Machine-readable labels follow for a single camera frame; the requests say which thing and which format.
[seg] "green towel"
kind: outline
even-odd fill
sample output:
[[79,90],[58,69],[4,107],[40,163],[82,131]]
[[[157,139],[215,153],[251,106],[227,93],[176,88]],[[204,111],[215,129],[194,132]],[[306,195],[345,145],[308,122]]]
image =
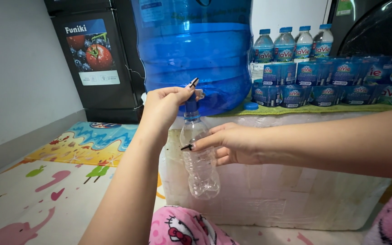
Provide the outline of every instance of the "green towel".
[[248,111],[243,109],[244,103],[250,102],[251,95],[235,109],[213,115],[211,117],[227,117],[236,115],[281,115],[287,113],[344,113],[344,112],[384,112],[392,110],[392,105],[375,104],[375,105],[347,105],[339,104],[329,107],[307,105],[299,108],[284,108],[284,107],[265,107],[260,105],[258,110]]

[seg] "blue water jug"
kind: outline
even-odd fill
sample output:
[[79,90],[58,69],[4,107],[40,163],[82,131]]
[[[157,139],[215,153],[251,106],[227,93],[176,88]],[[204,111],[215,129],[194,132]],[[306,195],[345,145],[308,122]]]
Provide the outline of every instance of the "blue water jug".
[[198,77],[201,115],[223,113],[248,95],[252,0],[132,0],[146,91]]

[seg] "woman's left hand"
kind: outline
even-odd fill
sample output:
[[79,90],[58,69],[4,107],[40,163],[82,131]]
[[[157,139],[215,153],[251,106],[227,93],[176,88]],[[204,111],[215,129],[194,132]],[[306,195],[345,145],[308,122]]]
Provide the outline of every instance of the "woman's left hand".
[[162,146],[166,144],[167,132],[176,119],[178,108],[196,92],[198,100],[200,94],[195,91],[199,79],[194,79],[185,88],[168,87],[149,91],[145,108],[137,131],[146,136],[159,137]]

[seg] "hand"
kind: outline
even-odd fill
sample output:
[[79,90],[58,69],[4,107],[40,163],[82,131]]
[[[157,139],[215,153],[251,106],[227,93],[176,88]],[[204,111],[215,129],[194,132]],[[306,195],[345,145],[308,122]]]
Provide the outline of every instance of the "hand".
[[192,151],[222,146],[216,150],[217,166],[234,163],[265,164],[268,162],[261,142],[264,130],[226,123],[210,129],[211,135],[195,142]]
[[185,88],[168,87],[148,92],[137,131],[144,132],[150,137],[159,135],[162,145],[165,145],[167,132],[176,119],[179,106],[188,100],[193,93],[196,93],[196,100],[203,96],[200,90],[195,90],[198,82],[199,79],[196,78]]

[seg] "tomato image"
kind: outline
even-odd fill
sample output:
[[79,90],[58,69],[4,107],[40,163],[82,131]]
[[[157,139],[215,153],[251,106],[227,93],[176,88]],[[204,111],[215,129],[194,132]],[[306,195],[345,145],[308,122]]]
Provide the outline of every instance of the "tomato image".
[[79,36],[73,36],[73,37],[67,37],[68,44],[70,47],[73,47],[75,50],[81,49],[84,47],[84,41],[85,41],[85,36],[84,35],[79,35]]
[[87,63],[93,71],[110,70],[113,58],[108,49],[99,44],[93,44],[86,51]]

